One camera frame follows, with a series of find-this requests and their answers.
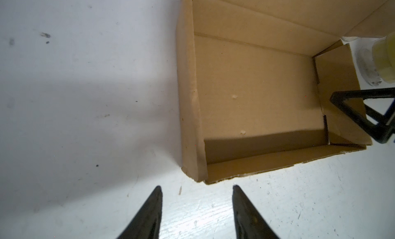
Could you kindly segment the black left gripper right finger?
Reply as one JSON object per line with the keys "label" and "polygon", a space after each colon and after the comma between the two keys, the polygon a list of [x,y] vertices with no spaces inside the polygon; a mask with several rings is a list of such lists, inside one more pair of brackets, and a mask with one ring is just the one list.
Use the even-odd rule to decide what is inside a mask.
{"label": "black left gripper right finger", "polygon": [[237,239],[279,239],[238,186],[233,186],[232,206]]}

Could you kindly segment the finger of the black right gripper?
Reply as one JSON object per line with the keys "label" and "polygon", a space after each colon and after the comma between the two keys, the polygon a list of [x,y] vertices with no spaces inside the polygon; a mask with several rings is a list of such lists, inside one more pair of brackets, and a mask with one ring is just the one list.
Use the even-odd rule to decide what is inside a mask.
{"label": "finger of the black right gripper", "polygon": [[330,102],[354,121],[363,131],[378,143],[387,143],[395,134],[395,103],[393,102],[385,114],[381,114],[373,108],[365,105],[366,114],[374,119],[373,124],[358,113],[355,109],[345,103],[349,99],[388,99],[395,97],[394,88],[377,88],[368,90],[350,90],[334,92]]}

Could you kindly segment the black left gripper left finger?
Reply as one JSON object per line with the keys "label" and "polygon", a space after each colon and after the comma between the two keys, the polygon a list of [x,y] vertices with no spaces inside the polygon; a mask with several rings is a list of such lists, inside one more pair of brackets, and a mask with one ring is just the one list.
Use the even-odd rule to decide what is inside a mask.
{"label": "black left gripper left finger", "polygon": [[156,186],[145,203],[117,237],[118,239],[158,239],[163,207],[163,193]]}

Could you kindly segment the brown cardboard box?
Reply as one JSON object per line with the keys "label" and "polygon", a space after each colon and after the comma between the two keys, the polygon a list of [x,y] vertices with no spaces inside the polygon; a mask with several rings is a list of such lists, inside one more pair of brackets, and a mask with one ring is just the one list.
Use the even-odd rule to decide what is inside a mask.
{"label": "brown cardboard box", "polygon": [[330,102],[360,89],[341,38],[394,30],[395,0],[181,0],[182,171],[209,184],[364,150]]}

